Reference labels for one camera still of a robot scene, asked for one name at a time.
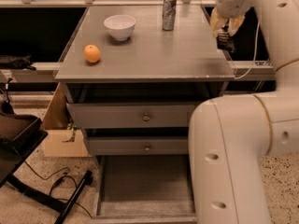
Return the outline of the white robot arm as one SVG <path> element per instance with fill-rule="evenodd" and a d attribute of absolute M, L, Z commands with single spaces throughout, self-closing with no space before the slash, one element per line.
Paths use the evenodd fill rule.
<path fill-rule="evenodd" d="M 189 159 L 197 224 L 271 224 L 258 159 L 299 143 L 299 0 L 216 0 L 212 27 L 253 8 L 274 91 L 228 95 L 194 110 Z"/>

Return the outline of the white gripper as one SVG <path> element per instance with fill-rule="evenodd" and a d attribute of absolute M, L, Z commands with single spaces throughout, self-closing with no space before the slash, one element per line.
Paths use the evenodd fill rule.
<path fill-rule="evenodd" d="M 252 5 L 253 0 L 216 0 L 216 8 L 210 17 L 212 34 L 217 37 L 229 19 L 228 33 L 234 36 L 245 20 L 245 14 Z"/>

